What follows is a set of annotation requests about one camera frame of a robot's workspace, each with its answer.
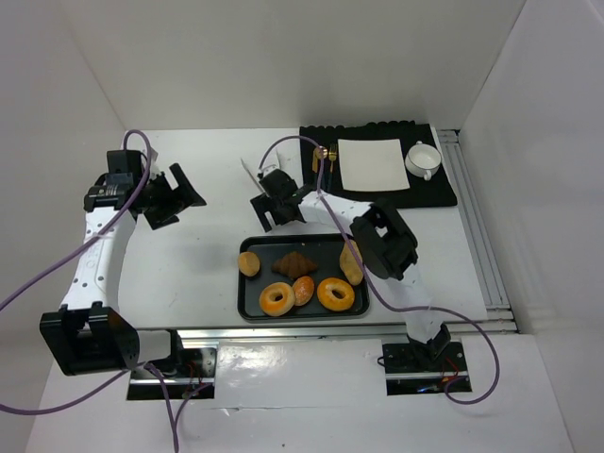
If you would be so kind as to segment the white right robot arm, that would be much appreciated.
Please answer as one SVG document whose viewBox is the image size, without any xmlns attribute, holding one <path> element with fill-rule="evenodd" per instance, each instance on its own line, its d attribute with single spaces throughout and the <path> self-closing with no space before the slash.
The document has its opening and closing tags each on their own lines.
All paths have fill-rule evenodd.
<svg viewBox="0 0 604 453">
<path fill-rule="evenodd" d="M 280 169 L 256 177 L 261 194 L 251 199 L 262 228 L 298 221 L 336 227 L 363 280 L 379 303 L 403 316 L 411 348 L 421 361 L 436 361 L 450 343 L 442 310 L 431 304 L 417 268 L 418 241 L 385 199 L 358 202 L 311 185 L 297 186 Z"/>
</svg>

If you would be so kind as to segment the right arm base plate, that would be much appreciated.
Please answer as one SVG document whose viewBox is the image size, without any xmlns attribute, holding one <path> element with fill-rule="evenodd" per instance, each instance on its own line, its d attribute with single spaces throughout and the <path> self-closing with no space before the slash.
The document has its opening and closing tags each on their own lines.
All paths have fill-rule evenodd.
<svg viewBox="0 0 604 453">
<path fill-rule="evenodd" d="M 409 344 L 384 344 L 377 364 L 385 372 L 387 395 L 470 393 L 472 385 L 461 342 L 450 343 L 436 361 L 421 364 Z"/>
</svg>

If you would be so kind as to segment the small orange round bun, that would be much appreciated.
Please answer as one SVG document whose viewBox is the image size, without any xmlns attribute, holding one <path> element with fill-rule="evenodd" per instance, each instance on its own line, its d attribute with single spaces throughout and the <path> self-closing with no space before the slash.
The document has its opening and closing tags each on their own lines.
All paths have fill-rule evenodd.
<svg viewBox="0 0 604 453">
<path fill-rule="evenodd" d="M 294 304 L 301 307 L 310 302 L 314 294 L 314 281 L 310 276 L 298 278 L 293 285 Z"/>
</svg>

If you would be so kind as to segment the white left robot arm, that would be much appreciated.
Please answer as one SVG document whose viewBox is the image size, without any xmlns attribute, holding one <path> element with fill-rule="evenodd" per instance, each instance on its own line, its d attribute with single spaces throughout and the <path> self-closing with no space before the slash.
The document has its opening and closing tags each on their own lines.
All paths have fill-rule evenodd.
<svg viewBox="0 0 604 453">
<path fill-rule="evenodd" d="M 172 372 L 181 361 L 182 342 L 172 329 L 137 330 L 119 313 L 118 292 L 126 247 L 138 216 L 153 229 L 167 227 L 189 206 L 203 205 L 178 165 L 171 166 L 177 186 L 165 175 L 150 179 L 133 203 L 139 176 L 106 175 L 84 201 L 87 248 L 59 309 L 42 315 L 40 332 L 67 376 L 132 370 L 152 362 Z"/>
</svg>

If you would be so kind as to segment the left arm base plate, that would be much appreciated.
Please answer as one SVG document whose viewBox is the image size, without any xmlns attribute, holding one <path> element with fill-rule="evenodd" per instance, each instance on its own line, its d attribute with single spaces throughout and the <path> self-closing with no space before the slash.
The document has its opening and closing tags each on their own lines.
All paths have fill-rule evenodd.
<svg viewBox="0 0 604 453">
<path fill-rule="evenodd" d="M 186 347 L 176 362 L 155 361 L 171 400 L 210 400 L 215 397 L 218 346 L 202 344 Z M 130 374 L 126 399 L 153 401 L 164 398 L 159 379 L 149 370 L 139 368 Z"/>
</svg>

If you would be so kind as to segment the metal tongs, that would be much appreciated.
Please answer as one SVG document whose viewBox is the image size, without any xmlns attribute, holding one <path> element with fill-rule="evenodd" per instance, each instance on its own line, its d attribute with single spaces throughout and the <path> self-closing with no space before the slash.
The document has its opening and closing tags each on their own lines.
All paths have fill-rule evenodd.
<svg viewBox="0 0 604 453">
<path fill-rule="evenodd" d="M 241 163 L 244 171 L 246 172 L 246 174 L 249 176 L 249 178 L 255 185 L 255 187 L 260 191 L 260 193 L 264 193 L 264 190 L 261 187 L 257 176 L 252 173 L 252 171 L 251 171 L 250 167 L 247 165 L 246 161 L 244 159 L 240 158 L 240 163 Z"/>
</svg>

